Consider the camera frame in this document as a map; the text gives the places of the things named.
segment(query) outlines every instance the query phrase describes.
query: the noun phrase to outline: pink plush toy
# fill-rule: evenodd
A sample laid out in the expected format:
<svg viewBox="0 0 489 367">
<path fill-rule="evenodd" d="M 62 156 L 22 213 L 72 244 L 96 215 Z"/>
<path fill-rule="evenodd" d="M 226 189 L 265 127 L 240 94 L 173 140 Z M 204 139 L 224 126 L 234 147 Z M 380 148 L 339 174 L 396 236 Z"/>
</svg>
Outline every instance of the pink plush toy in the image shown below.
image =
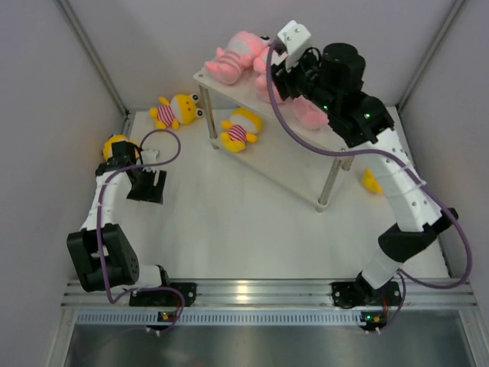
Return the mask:
<svg viewBox="0 0 489 367">
<path fill-rule="evenodd" d="M 301 125 L 308 130 L 319 130 L 328 126 L 328 116 L 302 96 L 293 100 L 293 111 Z"/>
<path fill-rule="evenodd" d="M 265 75 L 265 70 L 267 69 L 267 54 L 269 47 L 263 49 L 256 59 L 253 61 L 253 69 L 260 73 L 258 78 L 254 81 L 254 88 L 257 91 L 258 98 L 263 99 L 266 102 L 270 102 L 270 97 L 268 96 L 267 89 L 267 76 Z M 272 54 L 272 63 L 280 58 L 276 52 Z M 274 96 L 278 103 L 283 103 L 280 98 L 277 88 L 274 86 Z"/>
<path fill-rule="evenodd" d="M 234 84 L 243 70 L 253 64 L 253 60 L 270 43 L 269 37 L 258 37 L 248 31 L 238 32 L 223 50 L 218 48 L 216 58 L 204 63 L 207 72 L 224 84 Z"/>
</svg>

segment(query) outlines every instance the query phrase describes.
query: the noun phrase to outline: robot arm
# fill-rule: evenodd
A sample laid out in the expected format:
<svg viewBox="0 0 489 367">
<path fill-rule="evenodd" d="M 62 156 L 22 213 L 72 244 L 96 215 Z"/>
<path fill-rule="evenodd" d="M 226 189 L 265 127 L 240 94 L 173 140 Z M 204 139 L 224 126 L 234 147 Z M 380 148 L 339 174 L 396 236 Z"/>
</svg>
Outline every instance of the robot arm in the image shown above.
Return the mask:
<svg viewBox="0 0 489 367">
<path fill-rule="evenodd" d="M 156 163 L 157 151 L 140 151 L 145 163 Z M 105 257 L 111 287 L 168 286 L 167 273 L 159 265 L 143 265 L 122 231 L 118 217 L 126 199 L 162 203 L 166 172 L 135 169 L 115 175 L 105 188 L 102 202 L 102 228 L 104 253 L 99 254 L 96 239 L 97 209 L 100 191 L 114 171 L 136 164 L 134 144 L 129 141 L 112 143 L 112 157 L 96 170 L 96 192 L 85 222 L 78 232 L 70 233 L 66 241 L 80 284 L 87 292 L 105 289 L 100 256 Z"/>
<path fill-rule="evenodd" d="M 332 130 L 352 151 L 385 151 L 400 160 L 379 154 L 363 156 L 397 220 L 380 236 L 381 248 L 352 287 L 357 294 L 350 297 L 355 300 L 348 306 L 368 304 L 378 299 L 384 285 L 407 259 L 428 247 L 451 223 L 410 176 L 418 178 L 384 104 L 361 91 L 365 60 L 357 50 L 349 44 L 330 44 L 320 53 L 312 47 L 307 29 L 295 21 L 287 24 L 278 38 L 280 46 L 275 51 L 288 55 L 271 66 L 280 97 L 304 96 L 321 108 L 328 114 Z M 456 211 L 450 211 L 456 217 Z"/>
</svg>

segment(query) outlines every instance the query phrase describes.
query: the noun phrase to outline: white floor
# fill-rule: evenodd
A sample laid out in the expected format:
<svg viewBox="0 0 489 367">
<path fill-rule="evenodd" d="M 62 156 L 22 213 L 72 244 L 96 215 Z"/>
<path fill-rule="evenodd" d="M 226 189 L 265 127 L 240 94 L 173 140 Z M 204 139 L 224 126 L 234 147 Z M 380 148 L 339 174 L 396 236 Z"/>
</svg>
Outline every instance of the white floor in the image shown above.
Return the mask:
<svg viewBox="0 0 489 367">
<path fill-rule="evenodd" d="M 147 112 L 138 112 L 131 139 L 139 142 L 153 128 Z M 163 206 L 127 200 L 121 223 L 140 261 L 163 265 L 172 278 L 353 278 L 377 250 L 377 237 L 394 223 L 385 198 L 359 184 L 360 159 L 340 174 L 329 206 L 317 213 L 214 150 L 203 119 L 177 134 L 182 154 L 165 167 Z M 159 149 L 164 159 L 175 152 L 176 143 L 162 133 L 150 137 L 145 147 Z M 318 174 L 325 178 L 324 170 L 320 167 Z M 404 268 L 421 278 L 448 276 L 437 244 Z"/>
</svg>

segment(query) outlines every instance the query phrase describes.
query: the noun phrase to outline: yellow plush toy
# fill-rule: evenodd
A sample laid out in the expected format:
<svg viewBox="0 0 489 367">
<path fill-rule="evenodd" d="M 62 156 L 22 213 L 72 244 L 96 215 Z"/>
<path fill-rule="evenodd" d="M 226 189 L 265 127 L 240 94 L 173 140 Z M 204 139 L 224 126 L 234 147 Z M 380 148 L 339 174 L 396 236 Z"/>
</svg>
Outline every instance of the yellow plush toy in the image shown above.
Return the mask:
<svg viewBox="0 0 489 367">
<path fill-rule="evenodd" d="M 361 183 L 367 190 L 373 191 L 375 193 L 383 193 L 382 187 L 379 185 L 377 180 L 375 180 L 374 174 L 370 169 L 366 168 L 363 177 L 361 178 Z"/>
<path fill-rule="evenodd" d="M 188 125 L 198 117 L 204 116 L 204 111 L 197 107 L 199 96 L 196 94 L 177 94 L 171 102 L 160 97 L 161 106 L 150 109 L 150 116 L 154 120 L 156 128 L 171 126 L 177 130 L 180 124 Z"/>
<path fill-rule="evenodd" d="M 105 142 L 104 148 L 102 150 L 102 153 L 104 154 L 104 159 L 105 161 L 108 161 L 108 159 L 112 156 L 112 144 L 113 143 L 118 143 L 120 141 L 129 141 L 132 144 L 138 146 L 134 141 L 129 140 L 127 137 L 124 135 L 113 135 L 111 136 L 108 141 Z M 139 157 L 139 152 L 137 149 L 136 150 L 136 158 Z"/>
<path fill-rule="evenodd" d="M 240 107 L 221 125 L 226 130 L 221 133 L 222 145 L 229 151 L 238 153 L 246 148 L 246 142 L 256 142 L 257 134 L 261 130 L 261 118 Z"/>
</svg>

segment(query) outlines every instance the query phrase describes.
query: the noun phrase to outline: metal bar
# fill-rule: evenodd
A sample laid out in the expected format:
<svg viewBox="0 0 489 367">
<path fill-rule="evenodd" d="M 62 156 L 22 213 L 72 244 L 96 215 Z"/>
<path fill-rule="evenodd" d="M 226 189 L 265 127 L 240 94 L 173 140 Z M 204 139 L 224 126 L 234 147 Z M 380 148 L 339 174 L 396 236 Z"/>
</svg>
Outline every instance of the metal bar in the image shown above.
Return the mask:
<svg viewBox="0 0 489 367">
<path fill-rule="evenodd" d="M 342 164 L 342 170 L 344 171 L 349 171 L 350 168 L 351 168 L 351 165 L 353 164 L 353 160 L 355 159 L 354 156 L 351 156 L 351 157 L 347 157 L 343 160 L 343 164 Z"/>
<path fill-rule="evenodd" d="M 325 206 L 328 203 L 329 195 L 333 190 L 333 186 L 335 185 L 336 177 L 338 176 L 341 165 L 342 160 L 340 158 L 335 158 L 331 166 L 331 170 L 329 170 L 328 178 L 326 179 L 324 187 L 322 188 L 321 195 L 319 196 L 319 205 Z"/>
<path fill-rule="evenodd" d="M 460 311 L 467 343 L 477 367 L 489 365 L 489 333 L 479 310 Z"/>
<path fill-rule="evenodd" d="M 209 90 L 203 86 L 199 86 L 200 95 L 204 102 L 204 113 L 206 114 L 207 128 L 209 129 L 209 137 L 211 139 L 217 138 L 217 131 L 215 130 L 214 115 L 212 114 L 211 98 L 209 96 Z"/>
<path fill-rule="evenodd" d="M 331 297 L 331 283 L 347 279 L 317 280 L 185 280 L 197 283 L 197 298 L 192 309 L 200 310 L 341 310 Z M 429 280 L 447 284 L 453 279 Z M 63 309 L 129 309 L 129 298 L 117 304 L 107 302 L 104 292 L 85 293 L 79 282 L 71 282 L 65 291 Z M 476 307 L 470 284 L 454 290 L 431 290 L 407 282 L 405 308 L 411 310 L 462 310 Z M 378 307 L 359 307 L 373 310 Z"/>
<path fill-rule="evenodd" d="M 84 310 L 79 312 L 78 325 L 141 325 L 170 324 L 160 311 L 149 310 Z M 362 326 L 361 311 L 343 310 L 194 310 L 186 308 L 179 326 Z"/>
<path fill-rule="evenodd" d="M 122 122 L 121 134 L 129 137 L 132 133 L 132 125 L 134 124 L 134 119 L 136 118 L 136 112 L 129 111 L 127 117 L 124 117 Z"/>
<path fill-rule="evenodd" d="M 56 336 L 53 338 L 47 361 L 44 363 L 46 367 L 64 365 L 77 318 L 78 312 L 75 310 L 61 311 Z"/>
<path fill-rule="evenodd" d="M 453 1 L 449 13 L 443 20 L 442 24 L 440 25 L 438 31 L 436 32 L 435 37 L 433 38 L 433 41 L 428 47 L 428 50 L 425 52 L 423 58 L 419 62 L 419 65 L 417 66 L 416 71 L 413 77 L 411 78 L 409 85 L 407 86 L 406 90 L 401 96 L 400 101 L 397 103 L 397 111 L 399 111 L 399 113 L 403 111 L 407 101 L 413 94 L 413 90 L 416 88 L 418 82 L 421 80 L 421 77 L 426 71 L 426 68 L 428 67 L 428 65 L 430 65 L 433 57 L 436 54 L 436 51 L 439 49 L 440 45 L 444 41 L 447 33 L 449 32 L 450 28 L 454 23 L 454 20 L 457 18 L 458 15 L 460 15 L 461 10 L 466 2 L 467 0 Z"/>
<path fill-rule="evenodd" d="M 70 2 L 68 0 L 54 0 L 54 2 L 57 4 L 68 25 L 73 30 L 73 33 L 75 34 L 80 45 L 82 46 L 82 49 L 85 51 L 86 56 L 95 67 L 95 70 L 105 88 L 107 89 L 108 94 L 111 96 L 112 101 L 117 106 L 122 115 L 127 115 L 128 109 L 126 108 L 124 101 L 122 101 L 122 98 L 115 88 L 114 83 L 112 82 L 112 79 L 107 72 L 107 69 L 104 67 L 104 64 L 102 63 L 102 60 L 100 59 L 100 56 L 98 55 L 96 49 L 92 46 L 92 43 L 90 42 L 89 37 L 83 29 L 83 26 L 81 25 L 78 17 L 76 16 L 76 13 L 73 10 Z"/>
</svg>

